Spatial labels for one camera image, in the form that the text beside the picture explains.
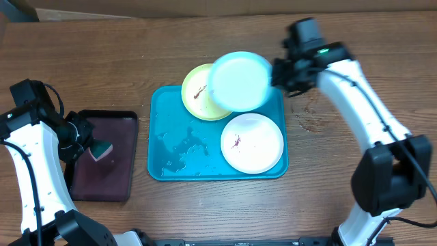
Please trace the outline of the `green sponge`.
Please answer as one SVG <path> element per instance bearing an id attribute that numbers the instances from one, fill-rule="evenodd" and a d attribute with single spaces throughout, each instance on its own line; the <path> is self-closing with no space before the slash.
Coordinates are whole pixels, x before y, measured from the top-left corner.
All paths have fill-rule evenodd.
<path id="1" fill-rule="evenodd" d="M 94 139 L 89 146 L 89 153 L 95 162 L 106 157 L 113 150 L 113 145 L 108 141 Z"/>

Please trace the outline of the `light blue plate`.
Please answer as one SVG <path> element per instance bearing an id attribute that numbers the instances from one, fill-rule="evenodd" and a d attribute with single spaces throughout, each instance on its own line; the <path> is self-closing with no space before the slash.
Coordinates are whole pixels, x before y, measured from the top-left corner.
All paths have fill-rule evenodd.
<path id="1" fill-rule="evenodd" d="M 218 58 L 207 79 L 210 98 L 223 109 L 246 112 L 261 107 L 272 93 L 272 65 L 256 53 L 236 51 Z"/>

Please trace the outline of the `yellow-green rimmed plate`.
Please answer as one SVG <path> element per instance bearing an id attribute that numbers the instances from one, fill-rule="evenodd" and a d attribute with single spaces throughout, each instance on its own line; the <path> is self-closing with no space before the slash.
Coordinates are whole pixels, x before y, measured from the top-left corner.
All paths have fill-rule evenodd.
<path id="1" fill-rule="evenodd" d="M 182 102 L 189 113 L 196 118 L 206 121 L 221 120 L 229 116 L 232 111 L 218 106 L 207 90 L 208 75 L 212 64 L 203 64 L 193 68 L 182 83 Z"/>

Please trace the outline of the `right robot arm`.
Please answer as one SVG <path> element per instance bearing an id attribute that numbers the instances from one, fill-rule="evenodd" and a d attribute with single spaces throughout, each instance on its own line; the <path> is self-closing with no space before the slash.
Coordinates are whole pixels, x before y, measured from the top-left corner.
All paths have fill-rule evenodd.
<path id="1" fill-rule="evenodd" d="M 318 88 L 346 121 L 362 152 L 351 178 L 355 199 L 348 218 L 330 237 L 301 238 L 301 245 L 392 245 L 379 237 L 401 211 L 436 190 L 429 181 L 432 145 L 414 136 L 385 107 L 361 65 L 341 42 L 327 43 L 314 18 L 288 27 L 284 58 L 273 62 L 272 85 L 289 97 Z"/>

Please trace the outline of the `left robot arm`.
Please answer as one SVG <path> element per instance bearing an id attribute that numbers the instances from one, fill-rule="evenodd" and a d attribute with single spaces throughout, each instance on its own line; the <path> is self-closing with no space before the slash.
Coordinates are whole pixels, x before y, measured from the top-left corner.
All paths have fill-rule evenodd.
<path id="1" fill-rule="evenodd" d="M 89 152 L 106 157 L 111 143 L 93 137 L 93 125 L 79 114 L 56 110 L 51 85 L 25 79 L 10 87 L 15 108 L 1 115 L 1 145 L 14 162 L 22 204 L 21 237 L 13 245 L 151 245 L 139 230 L 112 234 L 74 205 L 61 163 L 73 164 Z"/>

